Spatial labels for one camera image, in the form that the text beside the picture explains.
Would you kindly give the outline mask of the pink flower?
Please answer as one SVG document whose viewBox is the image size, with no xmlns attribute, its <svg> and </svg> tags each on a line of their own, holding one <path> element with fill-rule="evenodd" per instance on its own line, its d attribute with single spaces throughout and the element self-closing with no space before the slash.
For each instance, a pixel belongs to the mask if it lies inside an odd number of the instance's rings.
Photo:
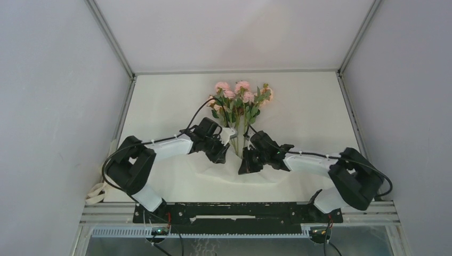
<svg viewBox="0 0 452 256">
<path fill-rule="evenodd" d="M 210 95 L 210 101 L 207 106 L 212 110 L 212 116 L 219 121 L 224 127 L 230 127 L 237 130 L 237 107 L 235 97 L 228 97 L 225 95 Z"/>
<path fill-rule="evenodd" d="M 257 92 L 252 97 L 250 92 L 247 93 L 248 103 L 245 107 L 245 117 L 250 124 L 254 124 L 261 113 L 261 108 L 273 100 L 274 92 L 268 83 L 264 83 L 262 88 L 257 88 Z"/>
<path fill-rule="evenodd" d="M 243 100 L 243 118 L 244 118 L 244 133 L 243 133 L 243 152 L 242 157 L 245 156 L 245 149 L 248 147 L 248 133 L 250 126 L 256 120 L 256 114 L 259 110 L 259 104 L 261 102 L 261 91 L 257 88 L 258 91 L 253 93 L 251 91 L 244 91 L 242 94 Z"/>
</svg>

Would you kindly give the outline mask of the pink flower two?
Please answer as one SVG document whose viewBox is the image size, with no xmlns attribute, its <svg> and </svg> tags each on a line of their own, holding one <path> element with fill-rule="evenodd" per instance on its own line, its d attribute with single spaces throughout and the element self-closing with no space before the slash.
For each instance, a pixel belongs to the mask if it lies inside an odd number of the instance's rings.
<svg viewBox="0 0 452 256">
<path fill-rule="evenodd" d="M 219 82 L 215 85 L 216 95 L 225 95 L 228 97 L 236 97 L 236 94 L 230 89 L 230 86 L 226 82 Z"/>
</svg>

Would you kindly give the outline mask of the pink flower one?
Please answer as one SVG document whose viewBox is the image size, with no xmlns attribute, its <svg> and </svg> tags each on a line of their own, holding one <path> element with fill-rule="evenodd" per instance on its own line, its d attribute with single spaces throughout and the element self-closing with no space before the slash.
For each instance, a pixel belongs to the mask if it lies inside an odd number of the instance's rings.
<svg viewBox="0 0 452 256">
<path fill-rule="evenodd" d="M 239 118 L 237 121 L 238 127 L 237 131 L 239 132 L 239 137 L 242 139 L 242 142 L 239 142 L 239 139 L 237 139 L 236 142 L 236 150 L 237 155 L 242 158 L 242 152 L 243 152 L 243 133 L 244 133 L 244 118 L 243 118 L 243 100 L 242 100 L 242 94 L 244 91 L 251 91 L 251 85 L 247 81 L 239 81 L 236 83 L 235 87 L 235 94 L 236 94 L 236 103 L 238 104 L 237 107 L 237 117 Z"/>
</svg>

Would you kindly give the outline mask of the white wrapping paper sheet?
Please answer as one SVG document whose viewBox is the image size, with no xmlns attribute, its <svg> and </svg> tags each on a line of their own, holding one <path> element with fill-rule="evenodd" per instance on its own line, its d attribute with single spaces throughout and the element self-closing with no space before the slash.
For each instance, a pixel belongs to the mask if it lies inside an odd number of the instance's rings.
<svg viewBox="0 0 452 256">
<path fill-rule="evenodd" d="M 267 83 L 273 90 L 273 99 L 253 126 L 278 144 L 320 154 L 357 148 L 333 71 L 140 75 L 121 137 L 134 135 L 143 141 L 171 137 L 188 123 L 211 117 L 204 102 L 216 83 L 234 86 L 239 81 L 249 82 L 252 89 Z M 232 149 L 224 164 L 210 162 L 202 152 L 178 155 L 155 163 L 149 182 L 168 202 L 305 202 L 317 190 L 333 186 L 316 174 L 270 166 L 240 175 L 240 163 Z"/>
</svg>

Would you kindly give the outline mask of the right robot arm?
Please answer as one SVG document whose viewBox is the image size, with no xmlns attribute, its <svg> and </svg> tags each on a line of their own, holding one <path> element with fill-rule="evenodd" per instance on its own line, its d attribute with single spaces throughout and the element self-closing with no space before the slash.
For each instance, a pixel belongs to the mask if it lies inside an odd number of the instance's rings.
<svg viewBox="0 0 452 256">
<path fill-rule="evenodd" d="M 251 174 L 265 165 L 275 170 L 306 172 L 329 178 L 333 187 L 320 189 L 311 198 L 308 215 L 321 222 L 335 209 L 350 206 L 368 209 L 376 197 L 392 191 L 392 181 L 360 152 L 347 147 L 340 153 L 321 154 L 303 151 L 294 145 L 279 145 L 264 131 L 258 131 L 243 148 L 238 173 Z"/>
</svg>

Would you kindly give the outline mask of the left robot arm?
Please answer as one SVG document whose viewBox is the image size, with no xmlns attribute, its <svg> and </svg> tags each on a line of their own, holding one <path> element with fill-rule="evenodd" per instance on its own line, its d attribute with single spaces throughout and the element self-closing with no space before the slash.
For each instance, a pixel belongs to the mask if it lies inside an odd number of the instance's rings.
<svg viewBox="0 0 452 256">
<path fill-rule="evenodd" d="M 164 159 L 204 152 L 214 164 L 224 164 L 230 140 L 237 136 L 232 127 L 220 126 L 210 118 L 188 126 L 172 137 L 142 141 L 130 135 L 101 168 L 104 181 L 146 209 L 153 222 L 165 219 L 165 200 L 148 184 L 152 166 Z"/>
</svg>

